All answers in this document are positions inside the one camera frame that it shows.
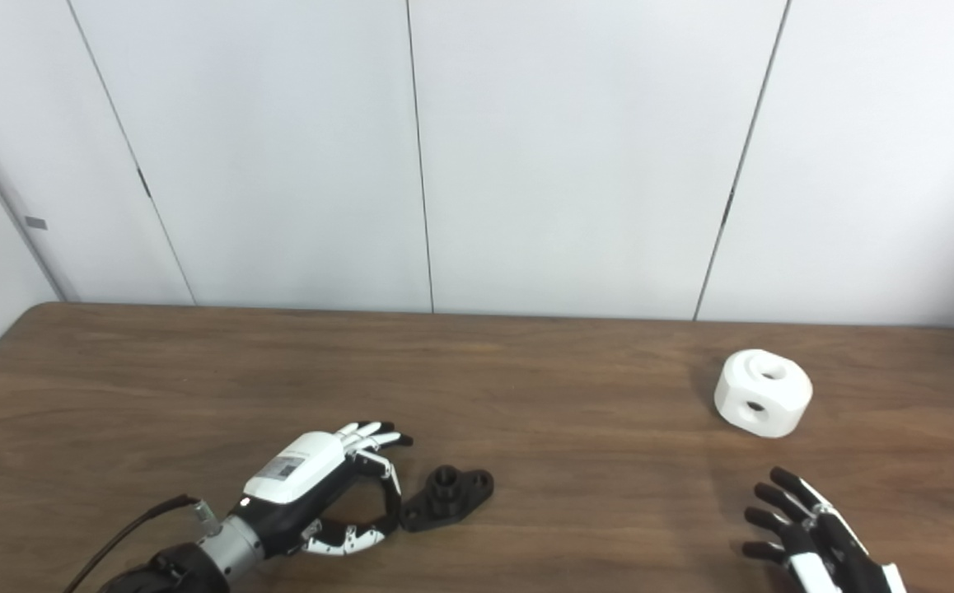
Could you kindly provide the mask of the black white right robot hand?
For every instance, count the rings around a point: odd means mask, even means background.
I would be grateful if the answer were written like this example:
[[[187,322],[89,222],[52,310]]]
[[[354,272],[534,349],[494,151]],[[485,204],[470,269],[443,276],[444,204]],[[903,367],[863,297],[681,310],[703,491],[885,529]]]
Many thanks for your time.
[[[905,592],[899,568],[877,563],[830,499],[808,481],[775,466],[753,488],[773,511],[747,507],[745,522],[777,536],[747,541],[746,558],[781,567],[803,592]]]

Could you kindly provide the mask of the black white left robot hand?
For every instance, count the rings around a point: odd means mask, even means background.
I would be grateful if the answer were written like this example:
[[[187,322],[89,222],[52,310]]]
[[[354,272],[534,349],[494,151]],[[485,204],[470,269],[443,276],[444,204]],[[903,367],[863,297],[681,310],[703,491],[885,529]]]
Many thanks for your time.
[[[382,448],[412,446],[390,422],[352,422],[337,432],[307,432],[248,480],[230,515],[255,534],[264,558],[297,552],[357,554],[383,543],[399,526],[400,480]],[[325,518],[362,479],[378,481],[384,513],[361,523]]]

